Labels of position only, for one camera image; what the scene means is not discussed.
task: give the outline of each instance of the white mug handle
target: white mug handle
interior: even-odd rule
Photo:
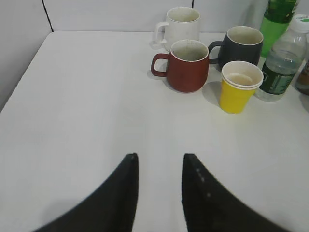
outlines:
[[[158,44],[165,44],[167,41],[166,39],[162,39],[162,40],[159,40],[158,38],[158,35],[159,35],[159,29],[160,27],[165,27],[165,26],[168,26],[169,23],[168,22],[160,22],[160,23],[157,23],[156,26],[155,26],[155,31],[154,31],[154,40],[158,43]]]

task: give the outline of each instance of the water bottle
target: water bottle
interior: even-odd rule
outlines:
[[[264,36],[262,57],[267,57],[272,45],[286,31],[300,0],[269,0],[260,31]]]
[[[289,29],[272,46],[262,68],[264,79],[255,95],[267,102],[279,100],[302,64],[307,50],[309,16],[296,15]]]

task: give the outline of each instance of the dark gray mug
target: dark gray mug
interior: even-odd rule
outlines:
[[[263,46],[263,35],[257,29],[237,26],[229,29],[223,41],[212,42],[209,52],[221,46],[218,58],[210,59],[210,64],[219,64],[220,69],[231,61],[242,60],[257,65]]]

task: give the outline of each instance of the white mug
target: white mug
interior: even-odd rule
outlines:
[[[166,50],[170,50],[173,43],[179,40],[199,40],[200,13],[189,7],[175,7],[166,14],[166,22],[160,22],[155,26],[154,37],[158,44],[163,44]],[[164,39],[158,38],[160,27],[165,27]]]

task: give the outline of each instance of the mug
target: mug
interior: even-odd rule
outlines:
[[[166,22],[160,22],[155,26],[154,40],[163,44],[167,51],[173,43],[183,39],[199,40],[200,13],[189,7],[175,7],[166,14]],[[165,27],[164,39],[158,38],[160,27]]]
[[[218,58],[210,59],[210,64],[218,63],[220,69],[234,60],[257,65],[263,46],[263,35],[251,27],[233,27],[227,31],[223,41],[215,41],[209,45],[209,52],[216,46],[221,46]]]
[[[166,72],[155,70],[158,59],[167,59]],[[177,91],[189,93],[203,87],[208,76],[209,51],[196,40],[175,42],[169,54],[156,54],[151,64],[151,73],[167,78],[168,83]]]

